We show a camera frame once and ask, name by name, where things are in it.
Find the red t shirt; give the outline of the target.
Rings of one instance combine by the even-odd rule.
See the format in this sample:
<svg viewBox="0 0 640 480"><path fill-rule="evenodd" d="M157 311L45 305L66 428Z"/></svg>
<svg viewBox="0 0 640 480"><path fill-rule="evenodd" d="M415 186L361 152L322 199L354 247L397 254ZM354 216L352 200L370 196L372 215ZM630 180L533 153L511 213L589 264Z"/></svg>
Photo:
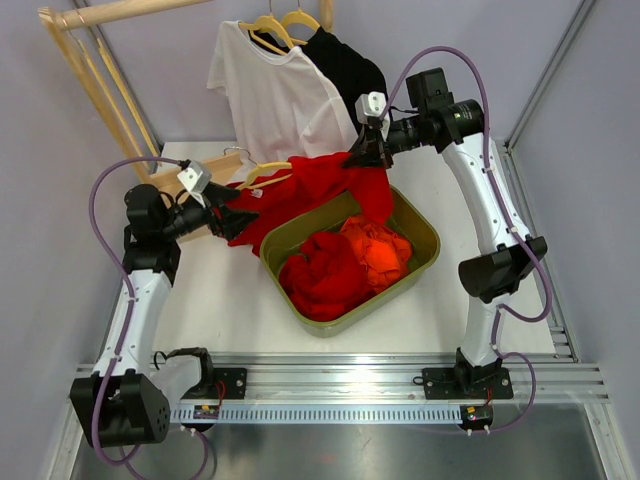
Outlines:
<svg viewBox="0 0 640 480"><path fill-rule="evenodd" d="M316 158L293 156L290 166L274 174L274 182L258 177L256 183L240 191L229 203L234 210L256 212L259 217L228 243L249 245L260 253L262 241L272 230L324 205L347 191L358 202L364 216L386 223L393 211L391 187L383 168L345 168L349 154L338 152Z"/></svg>
<svg viewBox="0 0 640 480"><path fill-rule="evenodd" d="M349 241L332 232L311 235L289 256L279 283L296 310L316 322L333 321L374 296Z"/></svg>

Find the orange t shirt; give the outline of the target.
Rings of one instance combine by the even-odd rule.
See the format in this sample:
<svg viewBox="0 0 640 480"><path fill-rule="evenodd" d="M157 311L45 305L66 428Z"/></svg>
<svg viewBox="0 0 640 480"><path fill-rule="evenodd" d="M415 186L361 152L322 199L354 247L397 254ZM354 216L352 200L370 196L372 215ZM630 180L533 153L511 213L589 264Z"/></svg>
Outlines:
<svg viewBox="0 0 640 480"><path fill-rule="evenodd" d="M393 230L359 215L348 218L340 234L349 241L368 285L376 294L409 274L408 262L413 247Z"/></svg>

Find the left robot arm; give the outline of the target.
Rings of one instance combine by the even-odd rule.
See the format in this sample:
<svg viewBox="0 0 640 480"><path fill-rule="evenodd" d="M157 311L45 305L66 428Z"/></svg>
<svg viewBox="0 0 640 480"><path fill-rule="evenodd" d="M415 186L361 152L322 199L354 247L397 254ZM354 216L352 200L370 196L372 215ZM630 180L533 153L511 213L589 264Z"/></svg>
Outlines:
<svg viewBox="0 0 640 480"><path fill-rule="evenodd" d="M201 199L176 202L151 184L125 197L128 224L121 297L107 343L90 376L73 381L70 399L89 444L103 447L159 443L168 433L170 413L183 399L219 392L211 357L201 347L180 348L158 371L150 367L153 338L179 267L179 238L207 227L235 239L257 215L234 210L239 191L208 183Z"/></svg>

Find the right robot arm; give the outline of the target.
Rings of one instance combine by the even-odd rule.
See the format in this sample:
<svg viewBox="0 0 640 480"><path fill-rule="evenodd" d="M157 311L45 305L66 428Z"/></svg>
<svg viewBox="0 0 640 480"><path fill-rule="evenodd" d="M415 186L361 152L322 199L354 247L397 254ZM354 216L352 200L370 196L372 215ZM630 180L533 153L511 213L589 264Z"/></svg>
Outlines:
<svg viewBox="0 0 640 480"><path fill-rule="evenodd" d="M429 399L512 397L508 370L498 351L501 327L497 316L519 285L548 251L543 237L532 237L510 199L491 154L485 113L475 100L455 100L442 69L410 76L406 81L415 112L390 119L381 92L371 91L355 102L362 125L345 167L392 165L396 153L432 146L461 188L477 235L479 256L458 267L469 296L466 330L448 368L422 372Z"/></svg>

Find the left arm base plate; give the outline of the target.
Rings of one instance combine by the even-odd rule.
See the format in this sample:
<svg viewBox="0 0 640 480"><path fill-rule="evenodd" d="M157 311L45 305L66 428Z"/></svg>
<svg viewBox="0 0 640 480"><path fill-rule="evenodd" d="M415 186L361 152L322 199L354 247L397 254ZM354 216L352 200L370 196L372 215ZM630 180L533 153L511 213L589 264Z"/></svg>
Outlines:
<svg viewBox="0 0 640 480"><path fill-rule="evenodd" d="M196 397L211 400L244 400L247 389L246 368L215 367L196 389Z"/></svg>

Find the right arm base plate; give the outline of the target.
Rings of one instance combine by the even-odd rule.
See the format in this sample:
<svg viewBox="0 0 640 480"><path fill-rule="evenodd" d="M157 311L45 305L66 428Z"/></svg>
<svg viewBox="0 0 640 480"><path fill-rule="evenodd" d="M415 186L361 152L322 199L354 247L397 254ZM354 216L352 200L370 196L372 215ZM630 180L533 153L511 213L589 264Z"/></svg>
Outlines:
<svg viewBox="0 0 640 480"><path fill-rule="evenodd" d="M501 367L495 374L466 386L454 375L454 368L424 368L412 378L422 387L427 400L511 400L514 391L509 371Z"/></svg>

